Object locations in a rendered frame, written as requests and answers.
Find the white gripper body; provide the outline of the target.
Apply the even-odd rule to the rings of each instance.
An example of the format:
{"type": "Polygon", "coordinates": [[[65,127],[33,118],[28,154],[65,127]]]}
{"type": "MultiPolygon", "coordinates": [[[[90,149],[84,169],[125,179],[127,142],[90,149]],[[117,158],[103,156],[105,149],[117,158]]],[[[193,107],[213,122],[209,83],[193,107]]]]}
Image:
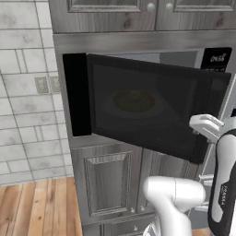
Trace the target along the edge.
{"type": "Polygon", "coordinates": [[[224,123],[211,114],[193,115],[189,126],[197,133],[206,137],[211,143],[216,143],[220,138],[224,123]]]}

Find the black microwave door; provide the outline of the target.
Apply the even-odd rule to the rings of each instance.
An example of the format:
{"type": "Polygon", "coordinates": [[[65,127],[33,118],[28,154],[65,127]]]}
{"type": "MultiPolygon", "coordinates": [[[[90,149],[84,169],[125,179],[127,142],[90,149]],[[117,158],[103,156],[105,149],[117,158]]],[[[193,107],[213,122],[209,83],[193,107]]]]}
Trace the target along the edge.
{"type": "Polygon", "coordinates": [[[63,63],[73,136],[97,134],[203,162],[207,139],[195,135],[189,121],[197,114],[219,115],[231,74],[85,53],[65,54],[63,63]],[[159,93],[170,108],[141,120],[106,113],[103,102],[127,89],[159,93]]]}

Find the stainless steel microwave oven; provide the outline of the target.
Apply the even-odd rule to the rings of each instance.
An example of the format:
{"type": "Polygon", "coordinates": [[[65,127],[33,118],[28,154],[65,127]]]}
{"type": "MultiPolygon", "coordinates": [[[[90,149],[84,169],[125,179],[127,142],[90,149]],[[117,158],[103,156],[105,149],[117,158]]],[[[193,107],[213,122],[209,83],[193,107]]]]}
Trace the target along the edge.
{"type": "MultiPolygon", "coordinates": [[[[60,67],[59,75],[62,86],[63,102],[65,107],[65,122],[68,133],[69,146],[71,148],[82,148],[82,147],[90,147],[90,146],[98,146],[103,144],[122,142],[116,139],[100,136],[97,134],[92,134],[89,136],[79,136],[79,137],[73,136],[69,107],[68,107],[66,84],[65,84],[65,70],[63,63],[63,56],[69,53],[79,53],[79,52],[65,52],[62,53],[58,58],[58,65],[60,67]]],[[[139,60],[145,62],[164,64],[164,65],[178,65],[206,71],[223,72],[230,74],[227,67],[229,65],[232,56],[232,49],[230,47],[219,47],[219,48],[205,48],[205,49],[178,51],[178,52],[163,52],[163,51],[107,52],[107,53],[85,52],[85,54],[107,55],[125,59],[139,60]]]]}

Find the white round plate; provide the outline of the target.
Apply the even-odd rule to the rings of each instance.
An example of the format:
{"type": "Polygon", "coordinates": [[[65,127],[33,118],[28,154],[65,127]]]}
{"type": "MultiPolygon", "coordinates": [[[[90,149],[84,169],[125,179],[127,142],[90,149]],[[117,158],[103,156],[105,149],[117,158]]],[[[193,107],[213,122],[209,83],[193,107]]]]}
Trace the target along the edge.
{"type": "Polygon", "coordinates": [[[103,102],[103,110],[109,115],[114,116],[116,118],[130,119],[130,120],[150,119],[150,118],[154,118],[156,116],[160,116],[164,114],[170,108],[167,101],[165,101],[165,99],[159,93],[155,93],[153,91],[145,91],[146,93],[152,95],[155,99],[155,105],[150,110],[145,111],[145,112],[123,111],[117,108],[112,101],[113,96],[121,91],[117,91],[114,94],[110,95],[103,102]]]}

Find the grey wooden cupboard door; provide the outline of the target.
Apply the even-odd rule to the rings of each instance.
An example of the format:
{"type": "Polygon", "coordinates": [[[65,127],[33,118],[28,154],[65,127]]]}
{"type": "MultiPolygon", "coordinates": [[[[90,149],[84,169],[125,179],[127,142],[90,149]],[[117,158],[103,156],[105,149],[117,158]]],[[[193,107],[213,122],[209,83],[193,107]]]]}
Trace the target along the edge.
{"type": "Polygon", "coordinates": [[[142,148],[127,144],[71,150],[77,201],[83,225],[136,211],[142,148]]]}
{"type": "Polygon", "coordinates": [[[54,33],[149,31],[158,0],[49,0],[54,33]],[[155,10],[149,12],[147,5],[155,10]]]}
{"type": "Polygon", "coordinates": [[[236,0],[158,0],[156,30],[234,30],[236,0]],[[167,3],[173,4],[168,12],[167,3]]]}
{"type": "Polygon", "coordinates": [[[193,164],[188,160],[179,159],[144,148],[142,151],[140,169],[137,212],[149,213],[153,211],[153,207],[148,203],[143,193],[143,183],[147,177],[168,176],[194,180],[198,167],[197,164],[193,164]]]}

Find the grey wooden drawer front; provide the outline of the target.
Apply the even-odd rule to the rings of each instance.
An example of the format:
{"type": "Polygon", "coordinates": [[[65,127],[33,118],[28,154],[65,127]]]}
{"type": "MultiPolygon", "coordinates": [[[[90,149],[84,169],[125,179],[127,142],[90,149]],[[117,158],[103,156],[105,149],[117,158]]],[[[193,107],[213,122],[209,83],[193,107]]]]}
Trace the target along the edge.
{"type": "Polygon", "coordinates": [[[153,214],[122,219],[100,227],[100,236],[142,236],[145,228],[154,220],[153,214]]]}

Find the grey wall socket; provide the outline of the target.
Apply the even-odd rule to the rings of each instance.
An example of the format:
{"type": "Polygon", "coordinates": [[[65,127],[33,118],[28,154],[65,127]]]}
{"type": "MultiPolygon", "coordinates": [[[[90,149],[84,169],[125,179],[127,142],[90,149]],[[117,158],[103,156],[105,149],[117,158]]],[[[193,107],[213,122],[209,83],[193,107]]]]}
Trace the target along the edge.
{"type": "Polygon", "coordinates": [[[36,77],[35,85],[39,94],[44,94],[49,92],[47,77],[36,77]]]}

